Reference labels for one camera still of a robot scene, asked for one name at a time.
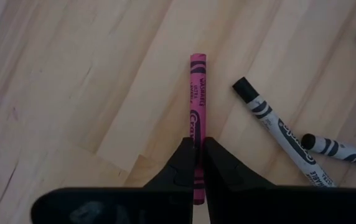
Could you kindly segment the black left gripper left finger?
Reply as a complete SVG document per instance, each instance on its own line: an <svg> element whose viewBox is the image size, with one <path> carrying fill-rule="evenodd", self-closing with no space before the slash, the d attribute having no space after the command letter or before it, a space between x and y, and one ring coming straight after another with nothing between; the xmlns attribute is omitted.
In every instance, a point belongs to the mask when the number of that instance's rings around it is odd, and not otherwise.
<svg viewBox="0 0 356 224"><path fill-rule="evenodd" d="M64 187L32 205L32 224L192 224L195 150L183 138L142 187Z"/></svg>

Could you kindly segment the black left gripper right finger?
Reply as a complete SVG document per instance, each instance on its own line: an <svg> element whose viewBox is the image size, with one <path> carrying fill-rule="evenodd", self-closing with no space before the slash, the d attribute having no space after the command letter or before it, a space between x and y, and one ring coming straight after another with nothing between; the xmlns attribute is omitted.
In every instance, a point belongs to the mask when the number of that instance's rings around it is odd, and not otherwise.
<svg viewBox="0 0 356 224"><path fill-rule="evenodd" d="M204 178L211 224L356 224L356 189L275 185L214 138Z"/></svg>

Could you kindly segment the grey crayon with black tip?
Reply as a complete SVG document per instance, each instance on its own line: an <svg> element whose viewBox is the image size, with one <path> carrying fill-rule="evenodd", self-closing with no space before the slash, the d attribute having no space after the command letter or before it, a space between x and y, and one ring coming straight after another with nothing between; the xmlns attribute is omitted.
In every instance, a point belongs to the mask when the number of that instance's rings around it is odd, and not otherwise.
<svg viewBox="0 0 356 224"><path fill-rule="evenodd" d="M293 132L245 77L236 81L233 84L233 89L312 185L316 187L335 187L332 179L308 151L301 146Z"/></svg>
<svg viewBox="0 0 356 224"><path fill-rule="evenodd" d="M301 138L301 144L308 151L356 164L356 147L309 133Z"/></svg>

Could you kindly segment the pink crayon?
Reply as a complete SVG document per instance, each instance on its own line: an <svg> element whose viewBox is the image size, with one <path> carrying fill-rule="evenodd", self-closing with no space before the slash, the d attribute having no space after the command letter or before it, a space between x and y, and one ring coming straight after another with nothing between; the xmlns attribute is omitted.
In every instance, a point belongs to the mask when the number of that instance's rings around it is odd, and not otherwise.
<svg viewBox="0 0 356 224"><path fill-rule="evenodd" d="M190 56L190 129L196 152L194 171L194 205L205 202L202 148L206 128L206 61L207 56L194 53Z"/></svg>

